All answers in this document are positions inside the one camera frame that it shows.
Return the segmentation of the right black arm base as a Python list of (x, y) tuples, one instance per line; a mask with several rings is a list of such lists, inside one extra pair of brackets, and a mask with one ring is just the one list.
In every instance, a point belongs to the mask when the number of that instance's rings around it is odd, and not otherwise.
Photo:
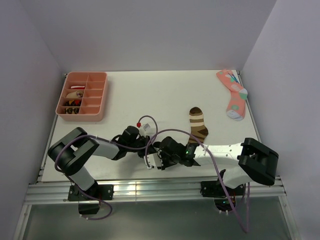
[(231, 212), (232, 205), (234, 208), (237, 206), (236, 197), (241, 196), (241, 201), (245, 197), (246, 184), (239, 185), (236, 188), (226, 187), (231, 202), (228, 200), (220, 182), (218, 180), (201, 181), (200, 194), (204, 198), (214, 198), (214, 204), (219, 211)]

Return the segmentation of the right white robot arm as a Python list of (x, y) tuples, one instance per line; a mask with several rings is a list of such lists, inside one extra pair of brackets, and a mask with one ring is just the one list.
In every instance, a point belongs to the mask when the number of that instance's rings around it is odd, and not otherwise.
[(216, 166), (222, 178), (216, 183), (216, 189), (222, 195), (245, 183), (256, 182), (265, 186), (275, 183), (279, 154), (251, 137), (229, 145), (201, 145), (196, 142), (183, 145), (168, 136), (153, 147), (156, 152), (146, 157), (150, 168), (165, 170), (177, 164), (186, 167)]

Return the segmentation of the brown striped sock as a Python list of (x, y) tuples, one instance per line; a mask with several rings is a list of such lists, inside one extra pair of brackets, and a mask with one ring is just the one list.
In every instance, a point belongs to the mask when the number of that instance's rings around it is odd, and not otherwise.
[(203, 144), (209, 135), (209, 131), (205, 126), (204, 114), (197, 106), (191, 108), (189, 111), (189, 125), (190, 133)]

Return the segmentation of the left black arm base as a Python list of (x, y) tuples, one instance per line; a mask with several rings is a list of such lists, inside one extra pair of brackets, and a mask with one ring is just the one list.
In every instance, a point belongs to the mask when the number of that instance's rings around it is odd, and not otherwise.
[[(97, 184), (95, 183), (88, 190), (84, 191), (77, 185), (71, 185), (67, 197), (68, 202), (78, 202), (78, 213), (82, 217), (89, 220), (100, 220), (109, 217), (113, 212), (113, 207), (108, 201), (113, 199), (113, 184)], [(109, 212), (104, 217), (92, 217), (96, 215), (102, 208), (107, 206)]]

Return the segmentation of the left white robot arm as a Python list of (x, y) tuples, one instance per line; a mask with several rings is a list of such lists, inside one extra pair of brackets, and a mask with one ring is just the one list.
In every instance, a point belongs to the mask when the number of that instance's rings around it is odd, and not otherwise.
[(82, 197), (91, 200), (98, 193), (98, 184), (85, 167), (89, 158), (99, 156), (117, 161), (127, 153), (137, 153), (143, 157), (149, 140), (150, 137), (135, 126), (128, 126), (112, 140), (89, 135), (83, 128), (76, 127), (52, 145), (47, 154), (54, 161), (55, 169), (80, 188)]

